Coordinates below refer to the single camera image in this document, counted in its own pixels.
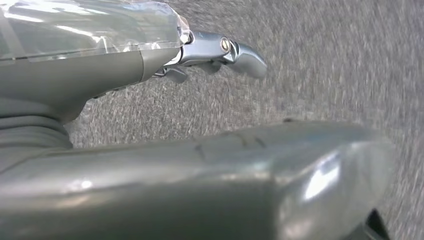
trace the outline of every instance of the screw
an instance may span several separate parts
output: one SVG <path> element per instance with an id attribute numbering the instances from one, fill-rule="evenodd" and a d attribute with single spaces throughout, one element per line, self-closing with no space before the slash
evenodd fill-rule
<path id="1" fill-rule="evenodd" d="M 221 49 L 222 49 L 225 53 L 227 53 L 228 51 L 230 51 L 230 45 L 231 45 L 231 43 L 230 43 L 230 40 L 228 40 L 228 38 L 223 37 L 223 38 L 221 39 Z"/>

